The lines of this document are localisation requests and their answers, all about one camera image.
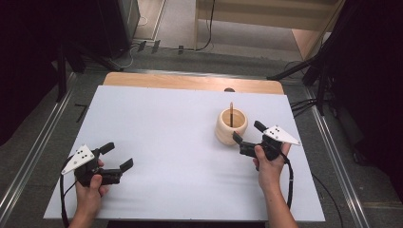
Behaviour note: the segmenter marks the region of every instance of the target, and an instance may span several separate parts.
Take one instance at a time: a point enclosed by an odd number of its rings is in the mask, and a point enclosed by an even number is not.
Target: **white triangular bracket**
[[[65,175],[68,172],[80,167],[81,165],[93,160],[95,158],[94,154],[92,154],[91,150],[83,144],[78,148],[77,152],[71,158],[71,160],[67,163],[65,169],[62,170],[62,174]]]
[[[275,141],[301,145],[300,141],[296,140],[294,137],[292,137],[290,134],[288,134],[285,130],[277,125],[267,128],[265,131],[263,131],[263,134]]]

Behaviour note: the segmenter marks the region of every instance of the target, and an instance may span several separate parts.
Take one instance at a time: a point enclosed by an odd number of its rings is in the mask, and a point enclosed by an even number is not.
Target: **table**
[[[312,57],[323,35],[332,31],[345,0],[216,0],[213,21],[293,29],[305,60]],[[198,20],[210,20],[213,0],[197,0],[194,47]]]
[[[222,92],[227,87],[237,92]],[[268,120],[276,119],[299,139],[288,100],[281,94],[277,82],[108,74],[94,96],[71,153],[83,142],[93,149],[112,141],[115,151],[102,157],[110,165],[106,168],[116,168],[129,157],[133,158],[134,167],[124,173],[119,185],[112,186],[98,218],[267,220],[258,173],[251,159],[241,156],[236,146],[220,143],[214,136],[214,126],[223,104],[234,101],[235,107],[247,110],[251,120],[271,124]],[[248,142],[259,138],[261,134],[253,127],[244,135]],[[324,220],[303,147],[292,147],[289,158],[297,161],[293,163],[291,212],[296,220]],[[73,182],[72,175],[65,177],[65,186],[69,186],[69,181]],[[285,196],[287,188],[285,168],[281,175]],[[67,215],[72,217],[75,193],[68,193],[66,202]],[[59,217],[56,190],[45,218]]]

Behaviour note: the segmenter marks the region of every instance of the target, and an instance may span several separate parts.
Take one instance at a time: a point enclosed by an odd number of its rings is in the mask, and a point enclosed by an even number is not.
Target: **hand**
[[[290,147],[291,144],[289,143],[282,145],[281,151],[285,156],[288,155]],[[284,166],[284,158],[278,156],[276,159],[268,161],[260,145],[255,146],[255,153],[258,158],[253,159],[253,162],[259,169],[259,185],[263,193],[266,194],[268,191],[278,191],[279,176]]]
[[[104,163],[98,160],[98,165],[102,167]],[[109,190],[109,186],[101,186],[101,183],[101,175],[94,175],[89,187],[84,187],[80,182],[76,182],[77,209],[70,227],[91,226],[101,209],[101,197]]]

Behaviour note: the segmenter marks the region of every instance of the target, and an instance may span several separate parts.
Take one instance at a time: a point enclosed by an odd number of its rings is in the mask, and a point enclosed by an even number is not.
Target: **white table top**
[[[118,168],[130,158],[134,166],[103,197],[98,218],[267,220],[252,158],[240,155],[236,145],[220,143],[214,134],[217,117],[230,102],[248,116],[245,141],[261,140],[261,133],[253,126],[255,120],[266,126],[278,124],[300,140],[285,95],[99,86],[71,154],[82,143],[95,149],[114,142],[116,148],[101,156],[105,168]],[[295,173],[294,218],[323,221],[303,146],[293,145],[289,158]],[[284,166],[284,197],[288,178],[288,167]],[[65,187],[73,180],[72,173],[67,174]],[[75,198],[75,191],[66,197],[70,218]],[[45,219],[59,219],[60,212],[56,188]]]

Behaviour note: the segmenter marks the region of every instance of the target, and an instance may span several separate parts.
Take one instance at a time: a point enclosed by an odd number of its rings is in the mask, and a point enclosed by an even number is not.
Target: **gray carpet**
[[[267,75],[282,72],[287,64],[286,62],[270,61],[264,58],[246,58],[210,53],[185,52],[179,55],[176,50],[161,48],[154,54],[151,53],[151,48],[147,48],[141,52],[133,50],[132,53],[134,56],[133,64],[125,71],[140,69],[172,70],[230,74],[238,75],[237,77],[242,78],[264,80],[264,77]],[[130,60],[124,59],[120,64],[126,64],[123,62],[130,62]],[[6,227],[63,226],[60,220],[46,220],[42,219],[42,217],[48,206],[48,201],[55,187],[54,185],[59,178],[60,167],[67,158],[81,126],[82,121],[76,122],[82,112],[82,108],[74,104],[89,105],[96,87],[103,83],[107,71],[102,66],[87,61],[86,72],[76,75],[77,84],[73,88],[66,110],[48,140],[41,160],[30,176],[21,197],[14,206]],[[306,99],[305,88],[299,82],[300,76],[299,72],[292,76],[294,79],[282,81],[284,91],[288,95],[290,102]],[[6,161],[6,165],[1,166],[1,171],[7,173],[7,175],[0,176],[2,194],[4,193],[5,186],[13,180],[25,155],[33,145],[36,136],[39,134],[49,112],[53,108],[56,92],[56,89],[52,90],[21,125],[13,138],[0,147],[2,161]],[[366,202],[396,202],[397,198],[388,183],[388,178],[374,167],[356,165],[352,158],[350,145],[345,140],[338,122],[330,113],[327,113],[327,119],[329,119],[330,127],[334,131],[337,146],[342,151],[343,162],[345,162],[352,180],[354,180],[355,189],[364,202],[364,206]],[[296,118],[296,122],[312,172],[324,183],[326,188],[331,192],[332,197],[336,200],[344,227],[355,227],[325,145],[317,129],[313,113],[310,110],[306,111]],[[336,207],[330,196],[317,181],[315,181],[315,184],[326,221],[300,223],[299,226],[341,227]],[[379,207],[379,205],[369,203],[368,208],[364,208],[373,227],[399,227],[403,224],[403,210],[401,206],[392,204],[395,207]],[[189,224],[183,225],[183,223],[172,223],[171,225],[173,227],[189,226]],[[195,226],[203,227],[202,224],[191,224],[191,227]],[[107,227],[107,221],[97,220],[93,227]]]

